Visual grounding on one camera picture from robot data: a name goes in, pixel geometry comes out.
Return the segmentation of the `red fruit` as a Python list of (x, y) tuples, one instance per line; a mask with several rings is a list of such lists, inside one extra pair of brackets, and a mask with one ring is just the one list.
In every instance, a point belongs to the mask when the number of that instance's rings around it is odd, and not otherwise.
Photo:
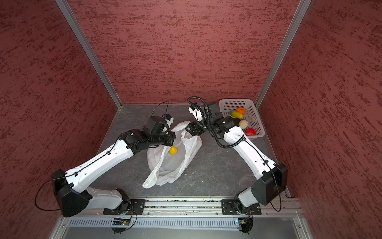
[(257, 135), (257, 132), (256, 132), (255, 129), (253, 129), (253, 128), (249, 128), (249, 129), (245, 132), (245, 134), (246, 134), (247, 136), (256, 136), (256, 135)]

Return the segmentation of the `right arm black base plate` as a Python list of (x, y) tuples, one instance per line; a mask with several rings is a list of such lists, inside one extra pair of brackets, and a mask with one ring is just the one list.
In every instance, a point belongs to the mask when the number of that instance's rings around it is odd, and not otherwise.
[(238, 199), (223, 199), (221, 200), (222, 214), (241, 215), (241, 216), (259, 216), (262, 215), (260, 204), (256, 203), (251, 206), (243, 206)]

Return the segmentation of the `yellow fruit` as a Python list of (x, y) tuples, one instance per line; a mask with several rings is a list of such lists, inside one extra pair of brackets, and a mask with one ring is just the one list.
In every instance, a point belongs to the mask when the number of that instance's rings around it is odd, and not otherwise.
[(229, 114), (231, 117), (233, 118), (237, 118), (237, 119), (243, 119), (244, 115), (238, 111), (230, 111), (230, 114)]

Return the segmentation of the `beige ginger root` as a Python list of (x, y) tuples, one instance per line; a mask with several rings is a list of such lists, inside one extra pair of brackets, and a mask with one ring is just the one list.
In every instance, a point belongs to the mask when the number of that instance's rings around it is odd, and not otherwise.
[(242, 119), (242, 120), (239, 122), (239, 126), (240, 126), (241, 129), (246, 129), (246, 128), (248, 128), (248, 125), (249, 125), (249, 123), (248, 123), (246, 120), (244, 120), (244, 119)]

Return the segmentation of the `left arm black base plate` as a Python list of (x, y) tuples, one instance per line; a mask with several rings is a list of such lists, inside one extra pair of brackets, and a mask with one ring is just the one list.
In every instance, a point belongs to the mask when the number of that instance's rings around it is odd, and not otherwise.
[(146, 200), (144, 199), (123, 199), (115, 209), (103, 210), (104, 215), (142, 215)]

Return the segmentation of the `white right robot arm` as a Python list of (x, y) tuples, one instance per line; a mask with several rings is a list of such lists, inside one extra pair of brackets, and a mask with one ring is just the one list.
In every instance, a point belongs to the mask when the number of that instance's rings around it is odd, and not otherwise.
[(233, 148), (250, 167), (256, 182), (238, 193), (234, 199), (237, 212), (243, 214), (255, 204), (268, 205), (287, 187), (287, 168), (277, 164), (248, 138), (240, 127), (240, 118), (225, 117), (216, 103), (207, 104), (200, 97), (188, 98), (189, 112), (195, 121), (188, 124), (186, 131), (192, 136), (208, 132), (221, 148)]

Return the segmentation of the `white plastic bag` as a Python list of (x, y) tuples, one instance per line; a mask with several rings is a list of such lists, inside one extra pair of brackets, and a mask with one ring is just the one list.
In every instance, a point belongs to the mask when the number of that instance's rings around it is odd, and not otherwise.
[(186, 131), (189, 123), (190, 121), (181, 122), (172, 129), (172, 132), (176, 133), (173, 146), (178, 149), (177, 154), (170, 155), (168, 151), (171, 146), (164, 145), (147, 150), (147, 162), (151, 173), (143, 183), (143, 188), (149, 189), (155, 185), (175, 182), (193, 161), (202, 147), (202, 139)]

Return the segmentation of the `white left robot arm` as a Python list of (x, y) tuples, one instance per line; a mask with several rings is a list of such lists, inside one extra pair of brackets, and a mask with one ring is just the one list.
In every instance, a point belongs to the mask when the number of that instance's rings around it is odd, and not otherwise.
[(142, 150), (160, 145), (171, 147), (175, 132), (149, 133), (137, 129), (122, 133), (106, 150), (68, 171), (52, 174), (53, 193), (63, 217), (69, 218), (89, 209), (103, 209), (106, 215), (131, 213), (130, 199), (122, 189), (111, 191), (91, 187), (91, 184), (119, 163)]

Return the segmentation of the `orange fruit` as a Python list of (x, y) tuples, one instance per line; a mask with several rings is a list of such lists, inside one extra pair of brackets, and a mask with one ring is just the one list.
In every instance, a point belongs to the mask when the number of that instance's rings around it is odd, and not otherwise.
[(244, 108), (237, 108), (237, 112), (241, 113), (242, 115), (246, 114), (246, 110)]

